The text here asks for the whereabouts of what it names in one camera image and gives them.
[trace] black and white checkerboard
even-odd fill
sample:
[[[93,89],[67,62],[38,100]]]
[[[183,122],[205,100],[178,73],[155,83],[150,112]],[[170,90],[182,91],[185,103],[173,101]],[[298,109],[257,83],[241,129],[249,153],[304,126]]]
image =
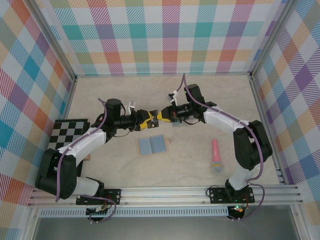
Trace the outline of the black and white checkerboard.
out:
[[[59,149],[68,145],[89,129],[87,119],[56,120],[49,140],[48,149]]]

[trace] plaid wall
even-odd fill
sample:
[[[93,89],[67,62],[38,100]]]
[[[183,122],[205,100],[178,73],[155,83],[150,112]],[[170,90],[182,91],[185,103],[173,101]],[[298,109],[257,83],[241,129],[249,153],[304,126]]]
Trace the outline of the plaid wall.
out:
[[[0,0],[0,239],[14,240],[71,80],[22,0]]]
[[[74,71],[85,75],[247,72],[272,6],[285,2],[36,1]]]
[[[285,173],[320,236],[320,0],[300,0],[257,86]]]
[[[265,32],[262,41],[260,42],[259,48],[254,55],[253,61],[252,61],[251,65],[249,67],[249,70],[248,70],[249,72],[252,72],[252,70],[257,62],[257,59],[260,56],[260,53],[261,53],[262,49],[265,47],[267,41],[269,40],[270,33],[272,32],[272,30],[273,30],[276,22],[278,21],[287,2],[288,2],[288,0],[281,0],[281,3],[278,6],[278,9],[276,10],[276,12],[274,14],[272,21],[271,21],[267,31]]]

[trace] metal frame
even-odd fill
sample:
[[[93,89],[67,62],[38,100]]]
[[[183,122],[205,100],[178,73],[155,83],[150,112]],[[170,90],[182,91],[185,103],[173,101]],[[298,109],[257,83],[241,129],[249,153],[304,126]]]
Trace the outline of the metal frame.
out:
[[[258,112],[261,118],[263,125],[266,128],[267,135],[271,142],[272,148],[274,150],[273,161],[278,170],[283,170],[281,164],[279,153],[277,151],[276,145],[271,135],[270,125],[266,118],[265,112],[263,110],[262,102],[258,94],[257,86],[254,82],[254,76],[263,66],[263,63],[267,59],[268,54],[270,53],[274,43],[277,41],[282,29],[284,28],[287,20],[289,19],[292,11],[297,5],[299,0],[289,0],[284,7],[278,21],[276,22],[273,31],[270,34],[270,37],[263,48],[259,58],[256,61],[256,64],[252,70],[252,75],[249,76],[249,82],[254,95],[254,100],[258,108]],[[50,26],[47,24],[44,19],[40,9],[34,0],[24,0],[24,3],[32,13],[36,22],[38,23],[41,31],[48,40],[48,43],[54,50],[59,61],[61,62],[63,68],[65,69],[68,76],[73,79],[73,85],[70,92],[70,97],[64,111],[63,118],[66,119],[70,110],[72,99],[75,93],[77,86],[77,77],[74,73],[69,61],[67,60],[64,52],[62,51],[57,39],[55,38]],[[243,75],[244,72],[235,72],[229,73],[226,75]],[[172,76],[176,74],[162,74],[162,76]],[[95,78],[95,77],[110,77],[110,76],[84,76],[79,75],[78,78]],[[285,183],[288,182],[287,176],[282,173],[280,174]],[[298,229],[298,233],[301,239],[311,239],[308,233],[308,229],[303,219],[301,204],[303,204],[303,198],[300,195],[299,189],[296,185],[265,185],[266,191],[265,200],[262,205],[290,205],[292,209],[292,214]],[[212,206],[232,206],[234,204],[210,204],[209,198],[205,195],[206,186],[192,186],[192,187],[122,187],[121,201],[118,206],[120,209],[129,209],[129,208],[157,208],[157,207],[175,207],[175,208],[187,208],[187,207],[212,207]],[[253,192],[256,198],[256,202],[252,205],[259,204],[262,196],[262,190],[259,187],[253,187]],[[36,229],[37,221],[41,213],[41,208],[72,208],[80,209],[84,206],[77,206],[75,204],[76,197],[71,197],[67,200],[60,200],[58,203],[55,203],[55,197],[49,193],[43,192],[38,189],[34,189],[34,192],[31,196],[29,203],[30,213],[29,219],[27,221],[27,228],[24,232],[24,240],[32,239]]]
[[[269,124],[266,112],[264,111],[264,108],[262,105],[262,99],[260,98],[256,82],[255,82],[253,76],[251,76],[250,74],[248,74],[248,80],[249,80],[249,83],[251,86],[254,101],[255,101],[256,107],[258,109],[258,113],[259,113],[261,122],[263,123],[266,134],[269,138],[271,147],[273,149],[272,159],[273,159],[274,165],[276,167],[277,173],[280,172],[284,184],[289,184],[288,177],[286,175],[286,172],[284,171],[285,167],[283,166],[282,162],[280,161],[280,154],[279,154],[276,142],[271,134],[271,126]],[[295,222],[295,225],[298,230],[298,234],[299,234],[300,238],[303,240],[311,240],[306,222],[303,217],[302,206],[297,205],[297,204],[292,204],[290,207],[291,207],[292,216],[293,216],[293,219],[294,219],[294,222]]]
[[[264,23],[260,29],[260,33],[256,37],[256,40],[251,47],[251,53],[250,53],[249,58],[247,59],[245,65],[243,67],[244,71],[248,72],[250,70],[251,65],[255,59],[255,56],[256,56],[258,50],[260,49],[262,42],[264,41],[265,34],[267,33],[272,21],[274,20],[275,15],[278,12],[280,5],[282,4],[281,2],[282,2],[282,0],[274,0],[273,1],[272,5],[269,9],[269,12],[264,20]]]
[[[71,57],[73,61],[74,68],[76,69],[78,74],[84,74],[84,70],[76,56],[76,53],[71,46],[70,41],[68,40],[67,34],[65,33],[61,22],[58,19],[58,16],[54,10],[54,7],[51,5],[50,0],[41,0],[42,4],[46,10],[46,13],[48,14],[50,20],[55,26],[56,31],[58,32],[61,42],[63,43],[64,48],[68,52],[69,56]]]
[[[288,0],[285,4],[282,13],[280,14],[278,20],[276,21],[269,38],[263,47],[258,59],[255,62],[255,65],[252,69],[252,76],[254,77],[259,70],[262,68],[263,64],[265,63],[272,47],[274,46],[275,42],[278,40],[282,30],[284,29],[291,13],[295,9],[296,5],[298,4],[299,0]]]
[[[210,204],[206,196],[207,186],[180,186],[180,187],[121,187],[119,208],[126,207],[200,207],[200,206],[234,206],[234,203]],[[262,198],[262,189],[252,186],[256,206]],[[264,185],[264,206],[271,205],[298,205],[303,203],[302,196],[296,185]],[[39,189],[35,189],[29,206],[33,208],[83,208],[76,205],[76,196],[60,199]]]
[[[41,13],[38,5],[33,0],[23,0],[26,7],[29,9],[30,13],[32,14],[34,20],[39,25],[41,32],[45,36],[46,40],[48,41],[50,47],[54,51],[57,59],[60,61],[62,67],[64,68],[66,74],[70,79],[74,82],[76,81],[76,74],[73,71],[65,53],[62,51],[58,40],[56,39],[54,33],[52,32],[50,26],[48,25],[47,21],[45,20],[44,16]]]

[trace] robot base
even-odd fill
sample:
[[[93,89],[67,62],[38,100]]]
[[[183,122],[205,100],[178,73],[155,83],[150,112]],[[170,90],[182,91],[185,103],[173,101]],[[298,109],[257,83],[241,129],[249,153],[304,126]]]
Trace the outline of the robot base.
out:
[[[111,199],[117,205],[120,204],[121,189],[104,189],[103,196],[101,198]],[[76,205],[104,205],[105,201],[100,199],[92,199],[84,196],[78,196],[75,201]]]
[[[251,187],[245,187],[234,201],[231,201],[226,193],[225,187],[211,187],[208,189],[208,195],[210,197],[211,204],[252,204],[255,202],[254,192]]]

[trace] purple cable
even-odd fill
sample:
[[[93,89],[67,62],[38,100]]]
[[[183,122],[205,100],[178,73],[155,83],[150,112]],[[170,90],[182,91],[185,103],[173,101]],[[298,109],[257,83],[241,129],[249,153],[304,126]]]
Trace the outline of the purple cable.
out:
[[[114,209],[112,211],[112,213],[110,214],[110,216],[106,216],[105,218],[103,218],[102,220],[96,222],[97,224],[103,223],[105,221],[107,221],[108,219],[110,219],[115,213],[116,213],[116,209],[117,209],[117,204],[109,199],[109,198],[105,198],[105,197],[99,197],[99,196],[87,196],[87,195],[82,195],[82,197],[84,198],[88,198],[88,199],[100,199],[100,200],[105,200],[108,201],[109,203],[112,203],[114,206]],[[89,215],[89,220],[91,221],[91,223],[93,222],[93,220],[91,219],[92,214]]]
[[[263,158],[263,155],[262,155],[262,150],[261,150],[261,146],[260,146],[260,144],[259,144],[258,138],[257,138],[256,135],[254,134],[254,132],[253,132],[245,123],[243,123],[242,121],[240,121],[240,119],[237,119],[237,118],[235,118],[234,116],[232,116],[232,115],[230,115],[230,114],[228,114],[228,113],[226,113],[226,112],[224,112],[224,111],[221,111],[221,110],[219,111],[219,110],[217,110],[217,109],[215,109],[215,108],[213,108],[213,107],[207,106],[207,105],[202,104],[201,102],[197,101],[197,100],[191,95],[191,93],[190,93],[190,91],[189,91],[189,88],[188,88],[188,86],[187,86],[186,74],[185,74],[185,73],[184,73],[183,76],[182,76],[182,82],[184,83],[185,90],[186,90],[186,92],[188,93],[189,97],[190,97],[196,104],[198,104],[198,105],[200,105],[200,106],[202,106],[202,107],[205,107],[205,108],[207,108],[207,109],[210,109],[210,110],[212,110],[212,111],[214,111],[214,112],[216,112],[216,113],[220,113],[220,114],[222,114],[222,115],[225,115],[226,117],[228,117],[228,118],[230,118],[230,119],[232,119],[232,120],[234,120],[234,121],[236,121],[236,122],[239,122],[242,126],[244,126],[244,127],[249,131],[249,133],[252,135],[252,137],[253,137],[253,139],[254,139],[254,141],[255,141],[255,144],[256,144],[257,149],[258,149],[258,152],[259,152],[259,157],[260,157],[260,171],[259,171],[259,174],[258,174],[256,177],[249,178],[249,179],[247,180],[247,182],[252,181],[252,180],[257,180],[258,178],[260,178],[261,175],[262,175],[262,172],[263,172],[263,170],[264,170],[264,158]],[[263,187],[262,185],[260,185],[260,184],[257,184],[257,183],[251,183],[251,182],[250,182],[250,184],[253,185],[253,186],[259,186],[259,187],[262,188],[262,198],[261,198],[261,201],[259,202],[258,206],[256,207],[256,209],[255,209],[252,213],[250,213],[249,215],[243,217],[242,219],[246,219],[246,218],[248,218],[249,216],[252,216],[253,213],[256,213],[257,210],[261,207],[261,205],[262,205],[262,203],[263,203],[263,201],[264,201],[264,199],[265,199],[265,194],[266,194],[266,192],[265,192],[264,187]]]
[[[179,90],[181,89],[183,83],[184,83],[184,81],[183,81],[183,78],[182,78],[182,81],[181,81],[181,83],[180,83],[180,86],[179,86],[178,89],[176,90],[177,92],[179,92]]]
[[[57,171],[56,171],[56,196],[55,196],[55,202],[57,203],[60,199],[60,172],[61,172],[61,164],[62,164],[62,160],[64,159],[65,155],[67,154],[67,152],[69,151],[69,148],[73,148],[78,142],[80,142],[82,139],[86,138],[87,136],[94,134],[96,131],[98,131],[103,124],[105,123],[106,119],[107,119],[107,107],[106,107],[106,102],[102,101],[100,98],[98,98],[98,100],[103,104],[104,107],[104,117],[102,122],[100,123],[100,125],[93,130],[90,133],[84,134],[81,137],[79,137],[77,140],[75,140],[70,147],[68,147],[66,150],[64,150],[64,152],[62,153],[59,162],[58,162],[58,166],[57,166]]]

